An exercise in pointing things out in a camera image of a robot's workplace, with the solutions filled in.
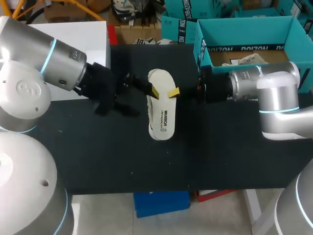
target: cable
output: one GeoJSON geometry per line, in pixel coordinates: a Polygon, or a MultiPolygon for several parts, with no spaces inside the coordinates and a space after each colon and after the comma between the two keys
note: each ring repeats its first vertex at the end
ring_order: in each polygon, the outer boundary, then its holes
{"type": "Polygon", "coordinates": [[[31,24],[33,23],[33,21],[38,17],[40,16],[42,13],[45,12],[45,7],[39,9],[38,11],[34,12],[30,17],[29,19],[26,21],[26,24],[31,24]]]}

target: slipper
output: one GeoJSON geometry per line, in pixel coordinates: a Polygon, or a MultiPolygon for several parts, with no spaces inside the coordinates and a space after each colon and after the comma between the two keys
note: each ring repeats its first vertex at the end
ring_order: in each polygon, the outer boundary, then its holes
{"type": "Polygon", "coordinates": [[[148,80],[159,92],[159,100],[147,96],[149,134],[158,141],[170,139],[175,131],[176,98],[169,98],[168,93],[176,88],[169,72],[165,70],[151,70],[148,80]]]}

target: black table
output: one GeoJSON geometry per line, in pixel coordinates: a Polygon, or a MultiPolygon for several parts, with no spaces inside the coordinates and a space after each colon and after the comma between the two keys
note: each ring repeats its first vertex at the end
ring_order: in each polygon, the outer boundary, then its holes
{"type": "MultiPolygon", "coordinates": [[[[182,88],[197,82],[190,45],[112,46],[112,70],[147,77],[165,69],[182,88]]],[[[122,97],[141,112],[93,114],[89,100],[52,102],[31,134],[53,155],[73,194],[284,188],[313,157],[312,140],[269,141],[261,133],[256,101],[197,105],[178,100],[176,131],[168,141],[148,133],[146,97],[122,97]]],[[[300,96],[300,106],[313,104],[300,96]]]]}

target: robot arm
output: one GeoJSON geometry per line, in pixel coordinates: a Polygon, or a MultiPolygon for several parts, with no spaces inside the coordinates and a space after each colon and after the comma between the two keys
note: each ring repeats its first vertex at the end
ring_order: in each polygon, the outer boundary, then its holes
{"type": "Polygon", "coordinates": [[[0,17],[0,61],[4,64],[1,94],[7,94],[0,98],[0,130],[24,133],[34,128],[50,105],[45,82],[89,98],[97,104],[95,113],[102,116],[121,107],[115,99],[124,87],[132,85],[158,99],[151,83],[133,75],[117,78],[98,63],[88,64],[82,51],[4,16],[0,17]]]}
{"type": "Polygon", "coordinates": [[[227,74],[201,68],[198,101],[258,99],[264,137],[270,140],[313,138],[313,106],[299,109],[300,73],[293,62],[254,66],[227,74]]]}
{"type": "Polygon", "coordinates": [[[297,81],[275,72],[257,81],[263,135],[270,140],[313,138],[313,106],[299,109],[297,81]]]}

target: floor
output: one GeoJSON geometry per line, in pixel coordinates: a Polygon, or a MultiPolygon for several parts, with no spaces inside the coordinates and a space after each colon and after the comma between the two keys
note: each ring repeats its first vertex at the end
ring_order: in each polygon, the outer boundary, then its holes
{"type": "Polygon", "coordinates": [[[73,197],[73,235],[250,235],[241,191],[199,203],[187,210],[137,218],[133,194],[73,197]]]}

